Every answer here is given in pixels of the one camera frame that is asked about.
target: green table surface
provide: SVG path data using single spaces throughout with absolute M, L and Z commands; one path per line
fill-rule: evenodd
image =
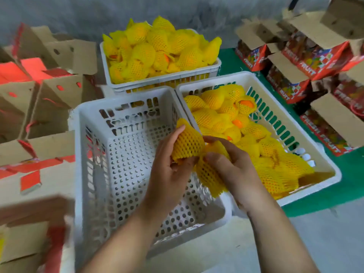
M 234 49 L 220 50 L 219 58 L 222 62 L 221 69 L 218 73 L 219 76 L 241 71 L 249 71 L 245 64 L 234 53 Z M 299 116 L 292 109 L 291 105 L 288 105 L 285 100 L 276 91 L 274 91 L 265 77 L 259 72 L 255 72 L 255 74 L 266 88 L 270 90 L 276 99 L 285 107 L 287 113 L 293 116 L 293 118 L 313 140 L 320 142 L 309 128 L 303 124 Z M 285 205 L 283 209 L 287 216 L 295 217 L 320 211 L 364 196 L 364 147 L 358 148 L 340 157 L 335 157 L 326 147 L 325 152 L 341 170 L 343 174 L 342 180 L 339 183 L 317 193 L 313 193 L 291 204 Z

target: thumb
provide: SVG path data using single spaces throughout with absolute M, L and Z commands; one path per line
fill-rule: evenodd
M 229 180 L 235 166 L 224 155 L 216 152 L 208 152 L 205 155 L 207 162 L 220 174 L 224 181 Z
M 190 177 L 193 167 L 195 166 L 197 161 L 198 161 L 198 157 L 195 157 L 195 156 L 186 158 L 183 161 L 183 164 L 178 166 L 178 169 L 175 172 L 176 179 L 187 181 L 188 178 Z

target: basket with holes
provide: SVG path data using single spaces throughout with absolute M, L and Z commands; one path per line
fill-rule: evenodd
M 256 112 L 249 115 L 250 118 L 266 127 L 272 133 L 271 136 L 279 140 L 286 152 L 300 155 L 315 170 L 315 173 L 312 176 L 310 175 L 309 184 L 308 180 L 307 184 L 300 182 L 303 184 L 300 188 L 277 201 L 281 206 L 315 193 L 341 180 L 339 168 L 325 154 L 322 146 L 310 138 L 251 72 L 240 72 L 208 78 L 197 82 L 181 84 L 176 88 L 177 96 L 191 125 L 195 129 L 199 130 L 198 125 L 184 101 L 184 97 L 187 95 L 201 95 L 206 90 L 217 89 L 222 85 L 231 83 L 243 86 L 246 94 L 255 99 L 258 108 Z
M 110 79 L 110 73 L 109 73 L 110 65 L 104 52 L 103 42 L 101 42 L 100 44 L 100 50 L 101 50 L 102 64 L 105 72 L 106 84 L 110 86 L 115 92 L 126 91 L 127 93 L 131 93 L 159 86 L 170 86 L 175 88 L 177 85 L 181 83 L 215 77 L 217 76 L 217 73 L 221 66 L 221 60 L 217 58 L 214 64 L 206 67 L 197 68 L 195 70 L 180 71 L 177 73 L 171 73 L 152 78 L 145 78 L 143 80 L 137 80 L 135 82 L 114 84 L 111 82 Z
M 171 87 L 79 105 L 76 146 L 76 264 L 81 266 L 143 199 L 158 141 L 187 116 Z M 224 225 L 228 195 L 215 201 L 192 174 L 183 199 L 164 220 L 148 256 Z

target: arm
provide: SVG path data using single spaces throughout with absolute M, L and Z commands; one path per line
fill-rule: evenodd
M 182 198 L 196 158 L 172 164 L 173 144 L 185 126 L 159 143 L 148 190 L 140 206 L 104 243 L 81 273 L 131 273 L 144 261 L 161 223 Z
M 263 273 L 318 273 L 318 269 L 293 225 L 267 192 L 248 154 L 220 140 L 232 162 L 218 153 L 207 153 L 207 161 L 218 171 L 253 227 L 260 268 Z

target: concrete floor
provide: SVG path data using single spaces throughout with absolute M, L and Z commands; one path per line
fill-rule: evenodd
M 321 273 L 362 273 L 364 198 L 291 218 Z M 260 272 L 256 247 L 237 248 L 204 273 Z

